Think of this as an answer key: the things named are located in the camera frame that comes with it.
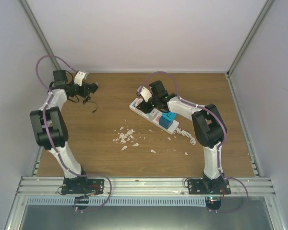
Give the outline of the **white power strip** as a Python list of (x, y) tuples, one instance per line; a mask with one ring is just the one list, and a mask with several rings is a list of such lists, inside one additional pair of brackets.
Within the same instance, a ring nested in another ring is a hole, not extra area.
[(179, 126), (179, 122), (174, 120), (172, 125), (169, 127), (169, 129), (165, 129), (163, 127), (161, 127), (159, 125), (159, 119), (162, 115), (161, 111), (158, 111), (158, 114), (155, 117), (151, 117), (149, 114), (145, 114), (144, 112), (137, 110), (135, 108), (135, 104), (138, 100), (143, 100), (142, 98), (135, 98), (129, 105), (129, 108), (135, 112), (136, 114), (138, 114), (139, 116), (141, 116), (142, 118), (144, 118), (145, 120), (151, 122), (152, 124), (156, 125), (157, 127), (159, 127), (160, 129), (166, 131), (169, 134), (173, 134), (175, 132), (175, 129)]

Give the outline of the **blue cube adapter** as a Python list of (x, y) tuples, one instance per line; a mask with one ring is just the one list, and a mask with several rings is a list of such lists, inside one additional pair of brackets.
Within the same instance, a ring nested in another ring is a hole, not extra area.
[(159, 119), (159, 125), (165, 129), (169, 129), (169, 127), (172, 125), (175, 117), (176, 117), (176, 113), (172, 113), (172, 112), (162, 113), (162, 115)]

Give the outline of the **black power adapter with cable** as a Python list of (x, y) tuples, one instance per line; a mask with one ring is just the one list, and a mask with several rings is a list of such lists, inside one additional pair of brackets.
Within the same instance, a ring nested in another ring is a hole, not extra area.
[(84, 84), (84, 100), (83, 105), (86, 103), (93, 103), (96, 108), (92, 111), (92, 113), (95, 113), (98, 110), (98, 104), (96, 102), (91, 101), (91, 94), (94, 94), (98, 90), (98, 83), (85, 83)]

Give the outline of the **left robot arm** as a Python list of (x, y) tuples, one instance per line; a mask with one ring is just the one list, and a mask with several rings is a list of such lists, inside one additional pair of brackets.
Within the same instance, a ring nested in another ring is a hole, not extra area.
[(53, 72), (54, 80), (46, 87), (47, 99), (29, 116), (36, 143), (50, 152), (63, 170), (62, 194), (83, 194), (89, 189), (89, 181), (69, 147), (69, 133), (61, 109), (72, 97), (89, 100), (98, 85), (85, 81), (88, 75), (85, 71), (76, 72), (71, 81), (68, 81), (67, 75), (66, 70)]

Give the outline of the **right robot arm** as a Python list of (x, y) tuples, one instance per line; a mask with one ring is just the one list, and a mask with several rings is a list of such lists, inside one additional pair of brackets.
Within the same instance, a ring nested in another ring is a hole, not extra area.
[(203, 189), (214, 194), (224, 183), (224, 171), (221, 163), (221, 150), (227, 137), (227, 128), (214, 104), (199, 105), (189, 102), (178, 93), (169, 94), (161, 81), (143, 85), (137, 89), (140, 102), (135, 107), (142, 114), (154, 110), (176, 113), (190, 121), (198, 143), (204, 150)]

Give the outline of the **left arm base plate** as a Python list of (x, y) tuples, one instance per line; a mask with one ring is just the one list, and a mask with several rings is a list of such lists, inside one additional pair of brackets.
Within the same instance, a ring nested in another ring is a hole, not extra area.
[(99, 195), (103, 194), (104, 179), (88, 179), (87, 177), (64, 178), (63, 185), (58, 188), (61, 195)]

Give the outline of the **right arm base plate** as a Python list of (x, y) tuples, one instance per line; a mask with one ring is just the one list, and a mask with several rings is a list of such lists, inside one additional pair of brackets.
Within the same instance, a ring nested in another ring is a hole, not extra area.
[(187, 179), (186, 184), (190, 195), (230, 195), (229, 182), (223, 180), (211, 182), (204, 179)]

